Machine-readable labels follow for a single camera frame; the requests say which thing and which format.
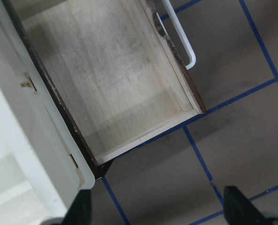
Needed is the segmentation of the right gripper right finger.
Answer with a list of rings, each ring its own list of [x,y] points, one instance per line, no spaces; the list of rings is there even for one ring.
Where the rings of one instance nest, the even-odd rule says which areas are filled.
[[[236,186],[224,187],[224,217],[229,225],[269,225],[263,214]]]

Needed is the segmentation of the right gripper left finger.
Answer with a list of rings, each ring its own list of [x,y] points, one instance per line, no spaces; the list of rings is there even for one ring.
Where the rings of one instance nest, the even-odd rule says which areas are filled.
[[[67,211],[62,225],[90,225],[92,222],[91,190],[81,189]]]

